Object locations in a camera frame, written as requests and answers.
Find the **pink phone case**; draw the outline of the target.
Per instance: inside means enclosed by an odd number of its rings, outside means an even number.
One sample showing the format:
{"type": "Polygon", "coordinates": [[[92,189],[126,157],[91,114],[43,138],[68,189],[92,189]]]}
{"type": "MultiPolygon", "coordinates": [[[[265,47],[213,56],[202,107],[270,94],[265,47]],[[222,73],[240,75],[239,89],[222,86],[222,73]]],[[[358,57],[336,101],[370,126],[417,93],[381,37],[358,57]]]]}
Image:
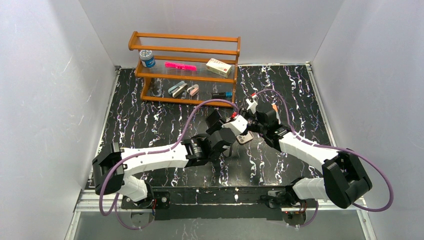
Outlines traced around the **pink phone case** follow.
{"type": "Polygon", "coordinates": [[[245,135],[241,134],[236,137],[236,140],[240,145],[245,145],[251,142],[253,139],[254,139],[254,135],[251,131],[248,131],[245,135]]]}

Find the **black smartphone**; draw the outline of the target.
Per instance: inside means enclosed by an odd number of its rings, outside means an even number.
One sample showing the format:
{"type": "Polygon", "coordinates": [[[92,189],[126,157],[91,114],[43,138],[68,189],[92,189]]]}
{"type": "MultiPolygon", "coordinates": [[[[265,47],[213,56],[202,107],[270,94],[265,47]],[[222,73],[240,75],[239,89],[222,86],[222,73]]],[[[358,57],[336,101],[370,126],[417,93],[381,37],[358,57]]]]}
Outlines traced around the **black smartphone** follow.
{"type": "Polygon", "coordinates": [[[207,130],[205,131],[208,135],[212,135],[214,132],[222,129],[222,126],[226,123],[226,119],[221,116],[217,109],[214,109],[205,119],[207,124],[207,130]]]}

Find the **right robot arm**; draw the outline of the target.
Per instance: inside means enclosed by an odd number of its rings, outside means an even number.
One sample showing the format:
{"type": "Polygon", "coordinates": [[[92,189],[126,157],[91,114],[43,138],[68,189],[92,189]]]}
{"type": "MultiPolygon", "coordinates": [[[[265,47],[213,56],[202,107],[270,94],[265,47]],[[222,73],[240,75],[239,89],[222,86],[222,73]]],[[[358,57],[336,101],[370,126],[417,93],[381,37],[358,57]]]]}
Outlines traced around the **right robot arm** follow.
{"type": "Polygon", "coordinates": [[[287,201],[330,200],[346,209],[372,189],[373,184],[357,156],[302,142],[280,123],[271,104],[250,106],[240,114],[247,119],[247,130],[258,133],[268,146],[302,160],[322,174],[321,178],[298,178],[287,185],[284,194],[287,201]]]}

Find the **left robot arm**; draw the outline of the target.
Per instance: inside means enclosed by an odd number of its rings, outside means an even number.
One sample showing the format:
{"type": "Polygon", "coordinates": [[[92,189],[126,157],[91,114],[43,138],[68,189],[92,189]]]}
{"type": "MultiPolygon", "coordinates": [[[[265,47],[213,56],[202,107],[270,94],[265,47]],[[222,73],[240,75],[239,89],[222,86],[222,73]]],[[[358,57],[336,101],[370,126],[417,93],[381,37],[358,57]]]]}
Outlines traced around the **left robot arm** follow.
{"type": "Polygon", "coordinates": [[[222,128],[211,135],[202,133],[184,139],[175,148],[172,145],[120,148],[118,143],[112,143],[92,161],[95,193],[119,193],[133,202],[152,199],[153,193],[149,183],[136,178],[135,174],[165,168],[203,166],[216,161],[235,141],[236,135],[232,130],[222,128]],[[109,177],[102,192],[103,183],[115,165],[118,167],[109,177]]]}

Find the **orange white glue stick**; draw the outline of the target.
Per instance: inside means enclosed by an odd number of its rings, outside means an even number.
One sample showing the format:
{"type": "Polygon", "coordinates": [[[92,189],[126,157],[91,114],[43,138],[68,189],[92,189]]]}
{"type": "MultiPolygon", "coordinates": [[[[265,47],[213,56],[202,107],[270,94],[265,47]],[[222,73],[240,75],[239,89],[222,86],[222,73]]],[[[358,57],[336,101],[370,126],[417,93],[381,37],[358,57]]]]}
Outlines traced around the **orange white glue stick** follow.
{"type": "Polygon", "coordinates": [[[271,106],[272,106],[272,108],[274,109],[274,111],[275,111],[276,113],[278,113],[278,112],[279,112],[279,111],[278,111],[278,107],[277,107],[275,104],[272,104],[271,106]]]}

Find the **black blue marker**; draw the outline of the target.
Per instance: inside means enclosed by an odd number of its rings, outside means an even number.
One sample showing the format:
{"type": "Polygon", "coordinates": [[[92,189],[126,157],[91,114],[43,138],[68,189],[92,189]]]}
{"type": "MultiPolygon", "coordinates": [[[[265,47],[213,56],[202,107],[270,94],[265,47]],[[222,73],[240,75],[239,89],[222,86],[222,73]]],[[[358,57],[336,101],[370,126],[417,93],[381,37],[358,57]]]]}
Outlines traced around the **black blue marker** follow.
{"type": "Polygon", "coordinates": [[[232,96],[233,96],[233,93],[230,91],[211,93],[212,99],[230,99],[232,98],[232,96]]]}

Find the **white cardboard box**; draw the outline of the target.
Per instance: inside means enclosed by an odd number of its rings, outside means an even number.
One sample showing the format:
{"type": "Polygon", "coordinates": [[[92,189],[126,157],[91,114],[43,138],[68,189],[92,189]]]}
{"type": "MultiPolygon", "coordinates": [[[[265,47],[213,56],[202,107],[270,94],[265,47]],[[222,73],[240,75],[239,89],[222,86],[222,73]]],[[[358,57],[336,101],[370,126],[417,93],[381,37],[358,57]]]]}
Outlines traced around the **white cardboard box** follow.
{"type": "Polygon", "coordinates": [[[215,58],[211,58],[206,63],[206,69],[212,73],[227,78],[232,71],[232,66],[215,58]]]}

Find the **teal grey stapler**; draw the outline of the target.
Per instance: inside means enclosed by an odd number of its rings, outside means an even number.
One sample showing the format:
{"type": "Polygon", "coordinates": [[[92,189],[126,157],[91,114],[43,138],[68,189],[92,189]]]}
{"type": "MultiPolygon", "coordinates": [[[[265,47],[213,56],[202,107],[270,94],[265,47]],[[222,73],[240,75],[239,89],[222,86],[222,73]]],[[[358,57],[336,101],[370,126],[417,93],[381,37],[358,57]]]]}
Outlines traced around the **teal grey stapler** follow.
{"type": "Polygon", "coordinates": [[[173,98],[176,98],[187,88],[187,86],[187,83],[185,83],[184,81],[180,81],[179,83],[175,84],[174,86],[168,89],[168,94],[173,98]]]}

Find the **orange wooden shelf rack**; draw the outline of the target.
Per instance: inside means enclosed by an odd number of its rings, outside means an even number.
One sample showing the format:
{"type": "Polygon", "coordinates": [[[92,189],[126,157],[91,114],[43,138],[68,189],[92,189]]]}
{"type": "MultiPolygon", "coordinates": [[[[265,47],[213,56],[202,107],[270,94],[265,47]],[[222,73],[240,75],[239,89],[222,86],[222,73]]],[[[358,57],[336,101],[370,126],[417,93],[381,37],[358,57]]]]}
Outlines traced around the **orange wooden shelf rack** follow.
{"type": "Polygon", "coordinates": [[[229,107],[230,103],[235,102],[240,37],[134,31],[128,42],[128,48],[138,52],[138,64],[134,75],[143,79],[141,100],[191,105],[207,101],[209,106],[214,107],[229,107]],[[152,51],[155,58],[153,67],[147,68],[142,65],[139,50],[152,51]],[[207,70],[206,63],[211,58],[232,66],[228,77],[207,70]],[[193,65],[197,67],[197,71],[167,68],[165,62],[193,65]],[[181,81],[187,84],[187,88],[173,98],[168,94],[168,89],[181,81]],[[187,89],[196,84],[199,85],[199,91],[196,95],[190,96],[187,89]],[[232,92],[232,98],[211,98],[211,93],[220,92],[232,92]]]}

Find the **pink plastic tool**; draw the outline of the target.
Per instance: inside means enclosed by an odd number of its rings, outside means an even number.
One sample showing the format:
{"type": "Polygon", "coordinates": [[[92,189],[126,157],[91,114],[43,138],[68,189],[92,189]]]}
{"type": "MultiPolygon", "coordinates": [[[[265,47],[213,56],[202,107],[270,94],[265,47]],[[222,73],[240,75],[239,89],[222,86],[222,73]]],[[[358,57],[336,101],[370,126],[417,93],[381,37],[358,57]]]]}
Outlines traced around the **pink plastic tool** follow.
{"type": "Polygon", "coordinates": [[[190,65],[190,64],[183,64],[183,63],[176,63],[176,62],[165,62],[164,66],[166,68],[178,69],[178,70],[184,70],[184,71],[192,71],[192,72],[197,71],[197,67],[195,65],[190,65]]]}

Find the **blue white round jar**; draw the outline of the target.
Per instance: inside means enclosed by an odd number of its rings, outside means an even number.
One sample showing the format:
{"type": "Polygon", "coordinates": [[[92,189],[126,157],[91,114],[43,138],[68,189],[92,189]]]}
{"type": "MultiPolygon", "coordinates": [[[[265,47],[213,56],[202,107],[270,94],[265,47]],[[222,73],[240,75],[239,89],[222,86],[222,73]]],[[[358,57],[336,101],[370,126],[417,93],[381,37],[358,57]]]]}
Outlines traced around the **blue white round jar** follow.
{"type": "Polygon", "coordinates": [[[151,50],[147,50],[147,49],[139,50],[139,58],[141,60],[141,64],[145,68],[152,68],[156,64],[154,54],[151,50]]]}

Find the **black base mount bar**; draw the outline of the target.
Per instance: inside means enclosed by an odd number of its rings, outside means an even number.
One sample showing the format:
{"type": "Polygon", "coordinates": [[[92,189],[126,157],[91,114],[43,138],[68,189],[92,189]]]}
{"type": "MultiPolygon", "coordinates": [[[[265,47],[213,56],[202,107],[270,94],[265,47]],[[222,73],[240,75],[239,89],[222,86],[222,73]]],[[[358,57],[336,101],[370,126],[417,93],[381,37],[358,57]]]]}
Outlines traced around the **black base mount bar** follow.
{"type": "Polygon", "coordinates": [[[282,220],[298,204],[282,196],[282,186],[154,187],[159,221],[179,219],[282,220]]]}

